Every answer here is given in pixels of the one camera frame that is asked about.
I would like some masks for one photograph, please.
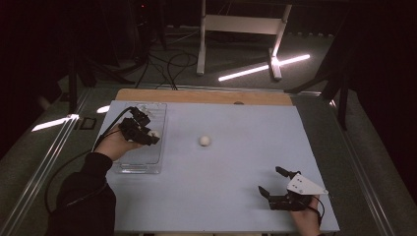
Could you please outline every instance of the person's hand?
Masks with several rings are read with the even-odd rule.
[[[119,129],[119,124],[116,124],[101,141],[94,152],[99,152],[107,155],[110,159],[117,160],[122,155],[131,149],[140,148],[142,145],[126,141]]]
[[[309,206],[317,209],[319,204],[319,196],[312,198]],[[297,226],[298,232],[302,236],[318,236],[321,234],[319,219],[317,213],[313,210],[306,208],[300,211],[290,211],[291,217]]]

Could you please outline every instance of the black sleeve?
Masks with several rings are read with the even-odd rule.
[[[91,152],[80,172],[68,176],[50,214],[46,235],[113,235],[116,197],[105,175],[112,160]]]

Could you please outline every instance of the clear plastic container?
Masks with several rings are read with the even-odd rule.
[[[143,103],[127,102],[126,108],[136,106],[146,113],[150,119],[147,127],[153,131],[158,131],[160,140],[155,145],[143,146],[126,152],[120,159],[114,162],[116,172],[123,174],[157,174],[160,173],[163,157],[163,133],[165,129],[166,103]],[[127,112],[122,118],[132,117]]]

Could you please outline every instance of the person's arm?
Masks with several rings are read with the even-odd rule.
[[[309,204],[309,207],[317,210],[319,196],[315,196]],[[320,231],[319,218],[314,210],[306,208],[300,211],[290,211],[291,217],[297,226],[298,232],[302,236],[319,236],[324,235]]]
[[[46,235],[114,234],[116,197],[105,175],[114,160],[141,145],[127,142],[118,128],[113,128],[109,134],[86,156],[81,171],[64,180],[56,209],[49,216]]]

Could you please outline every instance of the dark background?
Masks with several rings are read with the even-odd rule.
[[[198,1],[174,2],[161,1],[166,25],[199,25],[201,6]],[[40,95],[50,101],[62,95],[57,81],[68,73],[69,43],[62,29],[62,16],[76,14],[79,24],[100,26],[104,19],[96,8],[99,4],[98,0],[83,1],[83,4],[41,0],[2,1],[0,4],[0,94],[3,101],[0,156],[43,112],[37,103]],[[298,6],[290,15],[286,31],[337,35],[321,71],[339,66],[349,49],[357,46],[344,70],[350,78],[349,87],[357,92],[417,202],[417,192],[411,188],[417,179],[416,4],[411,0],[350,1],[350,4],[349,15],[344,7]],[[243,7],[234,11],[256,14],[249,11],[252,9]],[[87,18],[91,14],[95,16],[94,21]],[[111,57],[115,52],[109,50],[108,53]]]

